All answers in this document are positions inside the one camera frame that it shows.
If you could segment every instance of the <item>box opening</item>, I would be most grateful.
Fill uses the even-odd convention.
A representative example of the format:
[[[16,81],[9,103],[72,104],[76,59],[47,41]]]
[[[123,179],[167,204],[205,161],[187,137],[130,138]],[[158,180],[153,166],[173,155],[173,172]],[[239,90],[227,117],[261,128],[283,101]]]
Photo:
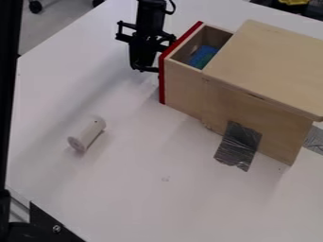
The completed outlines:
[[[203,26],[171,59],[202,70],[231,36],[221,29]]]

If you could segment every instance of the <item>box lid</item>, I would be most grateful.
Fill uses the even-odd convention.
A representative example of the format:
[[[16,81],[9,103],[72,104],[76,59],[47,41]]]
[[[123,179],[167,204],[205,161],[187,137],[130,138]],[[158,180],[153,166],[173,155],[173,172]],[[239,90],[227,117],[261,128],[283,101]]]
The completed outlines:
[[[323,121],[323,42],[246,21],[203,76],[314,121]]]

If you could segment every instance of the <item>wooden box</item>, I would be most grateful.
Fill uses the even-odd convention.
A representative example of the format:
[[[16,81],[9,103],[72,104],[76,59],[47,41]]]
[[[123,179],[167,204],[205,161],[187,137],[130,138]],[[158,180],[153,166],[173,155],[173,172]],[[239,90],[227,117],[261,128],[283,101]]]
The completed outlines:
[[[187,64],[202,44],[221,47],[203,70]],[[236,33],[201,22],[160,57],[161,103],[224,134],[228,121],[260,132],[259,151],[296,159],[323,120],[323,42],[246,21]]]

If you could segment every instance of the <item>table surface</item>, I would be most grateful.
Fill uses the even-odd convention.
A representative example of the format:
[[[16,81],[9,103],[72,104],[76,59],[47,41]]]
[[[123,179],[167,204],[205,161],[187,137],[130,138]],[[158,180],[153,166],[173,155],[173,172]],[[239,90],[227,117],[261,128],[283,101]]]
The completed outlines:
[[[323,39],[323,24],[240,0],[178,0],[165,30],[246,19]],[[214,158],[221,137],[158,102],[157,75],[128,67],[114,40],[137,2],[109,0],[19,59],[8,186],[87,241],[321,241],[323,159],[292,167],[260,153],[247,173]],[[83,116],[108,123],[81,156]]]

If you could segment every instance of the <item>white cylinder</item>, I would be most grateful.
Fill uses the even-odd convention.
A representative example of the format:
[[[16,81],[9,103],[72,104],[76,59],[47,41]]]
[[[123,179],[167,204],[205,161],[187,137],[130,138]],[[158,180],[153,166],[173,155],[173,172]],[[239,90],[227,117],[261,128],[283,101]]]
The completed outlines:
[[[75,150],[85,152],[106,126],[101,117],[92,116],[84,119],[76,134],[68,137],[68,143]]]

